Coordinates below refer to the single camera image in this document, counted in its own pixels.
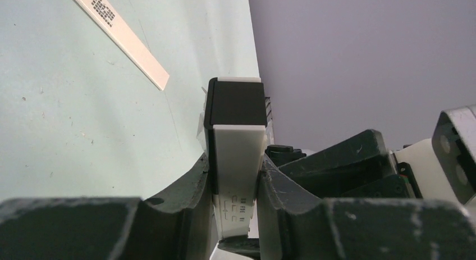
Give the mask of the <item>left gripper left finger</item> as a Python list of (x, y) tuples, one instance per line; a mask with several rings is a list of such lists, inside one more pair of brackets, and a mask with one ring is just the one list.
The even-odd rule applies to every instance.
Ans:
[(148, 198), (16, 198), (1, 203), (2, 259), (208, 259), (212, 203), (201, 156)]

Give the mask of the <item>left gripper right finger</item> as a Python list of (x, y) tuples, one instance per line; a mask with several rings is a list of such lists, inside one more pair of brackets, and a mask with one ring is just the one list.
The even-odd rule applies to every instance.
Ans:
[(258, 186), (261, 259), (474, 259), (475, 224), (444, 200), (324, 198), (265, 159)]

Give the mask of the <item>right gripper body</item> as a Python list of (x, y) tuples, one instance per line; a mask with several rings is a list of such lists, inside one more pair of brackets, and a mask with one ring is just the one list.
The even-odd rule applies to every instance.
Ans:
[(398, 163), (374, 129), (313, 154), (289, 145), (269, 145), (265, 153), (283, 174), (320, 198), (422, 197), (410, 165)]

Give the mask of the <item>white remote control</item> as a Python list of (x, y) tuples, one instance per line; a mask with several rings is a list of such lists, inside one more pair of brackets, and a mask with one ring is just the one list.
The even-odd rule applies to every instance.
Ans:
[(218, 238), (247, 237), (267, 144), (261, 79), (210, 79), (203, 128)]

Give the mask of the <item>white battery cover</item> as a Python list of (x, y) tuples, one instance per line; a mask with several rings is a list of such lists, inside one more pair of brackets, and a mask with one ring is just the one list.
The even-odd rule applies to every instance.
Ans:
[(169, 74), (108, 0), (74, 0), (133, 64), (163, 91)]

